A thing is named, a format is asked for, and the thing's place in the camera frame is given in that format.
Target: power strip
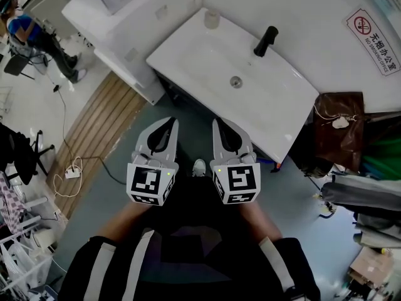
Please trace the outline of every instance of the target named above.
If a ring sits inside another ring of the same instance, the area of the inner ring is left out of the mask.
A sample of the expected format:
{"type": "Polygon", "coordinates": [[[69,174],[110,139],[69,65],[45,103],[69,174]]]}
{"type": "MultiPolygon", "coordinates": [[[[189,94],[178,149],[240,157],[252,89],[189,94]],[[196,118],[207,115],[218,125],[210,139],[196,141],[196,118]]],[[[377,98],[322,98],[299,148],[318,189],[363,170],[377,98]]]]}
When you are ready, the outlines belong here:
{"type": "Polygon", "coordinates": [[[78,178],[81,176],[81,171],[78,168],[75,168],[74,171],[72,168],[69,168],[65,171],[65,178],[78,178]]]}

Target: cardboard box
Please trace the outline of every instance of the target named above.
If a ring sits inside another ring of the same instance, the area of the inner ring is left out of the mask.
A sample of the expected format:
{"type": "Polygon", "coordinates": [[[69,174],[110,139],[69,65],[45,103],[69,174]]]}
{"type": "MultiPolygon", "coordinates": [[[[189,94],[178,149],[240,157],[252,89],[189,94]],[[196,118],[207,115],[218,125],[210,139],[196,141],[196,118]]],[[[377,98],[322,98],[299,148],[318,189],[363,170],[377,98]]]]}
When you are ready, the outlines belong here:
{"type": "Polygon", "coordinates": [[[379,254],[371,248],[364,247],[350,268],[379,287],[392,272],[393,265],[394,260],[390,253],[379,254]]]}

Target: sink countertop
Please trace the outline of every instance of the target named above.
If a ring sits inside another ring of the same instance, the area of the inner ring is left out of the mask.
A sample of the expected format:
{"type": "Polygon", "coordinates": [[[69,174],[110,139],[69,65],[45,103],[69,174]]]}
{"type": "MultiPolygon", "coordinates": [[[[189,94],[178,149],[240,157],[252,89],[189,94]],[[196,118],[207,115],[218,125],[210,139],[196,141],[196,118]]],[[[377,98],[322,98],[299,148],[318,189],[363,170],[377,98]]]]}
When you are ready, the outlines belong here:
{"type": "Polygon", "coordinates": [[[216,29],[207,29],[206,10],[167,38],[147,63],[216,115],[238,124],[282,163],[318,92],[271,48],[263,58],[255,56],[259,40],[229,20],[221,17],[216,29]],[[242,80],[241,88],[231,86],[234,76],[242,80]]]}

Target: black faucet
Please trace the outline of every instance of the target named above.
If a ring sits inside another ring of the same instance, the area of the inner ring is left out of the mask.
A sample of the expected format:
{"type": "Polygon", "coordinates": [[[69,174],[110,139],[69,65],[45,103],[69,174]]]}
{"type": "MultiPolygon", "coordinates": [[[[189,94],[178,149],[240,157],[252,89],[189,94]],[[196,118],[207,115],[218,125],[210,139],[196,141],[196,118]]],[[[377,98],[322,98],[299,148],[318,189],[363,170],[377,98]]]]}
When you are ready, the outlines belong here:
{"type": "Polygon", "coordinates": [[[278,35],[278,30],[276,27],[270,26],[267,30],[258,45],[255,49],[253,49],[253,53],[258,57],[263,57],[268,49],[269,45],[274,44],[274,39],[278,35]]]}

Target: wooden slat mat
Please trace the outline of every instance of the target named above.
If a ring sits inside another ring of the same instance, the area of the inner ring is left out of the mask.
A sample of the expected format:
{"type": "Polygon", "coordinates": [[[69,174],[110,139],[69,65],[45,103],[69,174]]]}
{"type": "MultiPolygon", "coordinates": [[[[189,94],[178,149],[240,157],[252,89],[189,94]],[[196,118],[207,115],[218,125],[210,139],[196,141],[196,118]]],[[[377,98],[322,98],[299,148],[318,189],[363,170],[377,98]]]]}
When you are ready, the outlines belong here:
{"type": "MultiPolygon", "coordinates": [[[[100,156],[104,159],[145,103],[145,99],[111,72],[96,89],[66,136],[66,142],[72,151],[72,159],[76,156],[100,156]]],[[[58,174],[63,178],[65,168],[70,164],[70,151],[63,143],[46,180],[53,191],[54,175],[58,174]]],[[[79,159],[76,160],[76,164],[80,166],[79,159]]],[[[103,168],[99,159],[84,159],[84,173],[79,194],[72,198],[57,195],[55,203],[67,218],[70,218],[76,205],[86,194],[99,168],[103,168]]],[[[77,192],[80,179],[65,179],[62,185],[60,183],[61,180],[57,177],[58,192],[71,196],[77,192]]]]}

